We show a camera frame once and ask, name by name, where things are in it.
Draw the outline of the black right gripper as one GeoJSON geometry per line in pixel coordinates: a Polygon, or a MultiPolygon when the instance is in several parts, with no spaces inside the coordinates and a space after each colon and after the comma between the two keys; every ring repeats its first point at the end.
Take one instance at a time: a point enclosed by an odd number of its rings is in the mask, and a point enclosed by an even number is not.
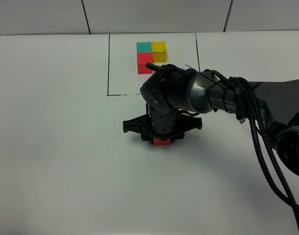
{"type": "Polygon", "coordinates": [[[182,140],[185,133],[202,128],[202,119],[198,113],[173,108],[170,112],[160,113],[148,104],[146,114],[123,121],[123,132],[134,132],[141,135],[141,140],[154,144],[154,138],[171,139],[171,143],[182,140]]]}

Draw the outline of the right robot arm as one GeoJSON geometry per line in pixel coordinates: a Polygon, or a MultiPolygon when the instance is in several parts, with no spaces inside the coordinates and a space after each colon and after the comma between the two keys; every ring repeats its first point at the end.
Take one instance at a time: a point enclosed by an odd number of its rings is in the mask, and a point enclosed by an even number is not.
{"type": "Polygon", "coordinates": [[[225,78],[214,70],[203,72],[175,65],[157,66],[140,88],[146,114],[123,122],[124,132],[141,134],[144,141],[175,141],[201,129],[198,114],[223,110],[240,122],[249,117],[245,97],[254,95],[263,129],[284,165],[299,176],[299,79],[287,82],[245,82],[225,78]]]}

